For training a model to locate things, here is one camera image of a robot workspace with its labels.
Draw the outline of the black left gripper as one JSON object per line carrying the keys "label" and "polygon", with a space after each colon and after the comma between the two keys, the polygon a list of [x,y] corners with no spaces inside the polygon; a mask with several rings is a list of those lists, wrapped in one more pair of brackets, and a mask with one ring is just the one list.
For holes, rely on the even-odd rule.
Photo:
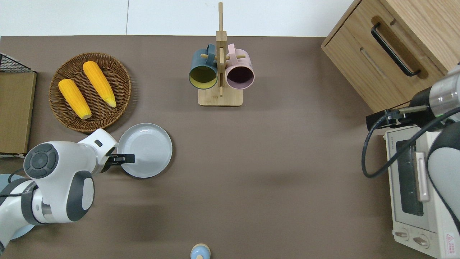
{"label": "black left gripper", "polygon": [[102,162],[96,161],[95,174],[106,172],[110,166],[134,163],[134,154],[110,154],[102,158]]}

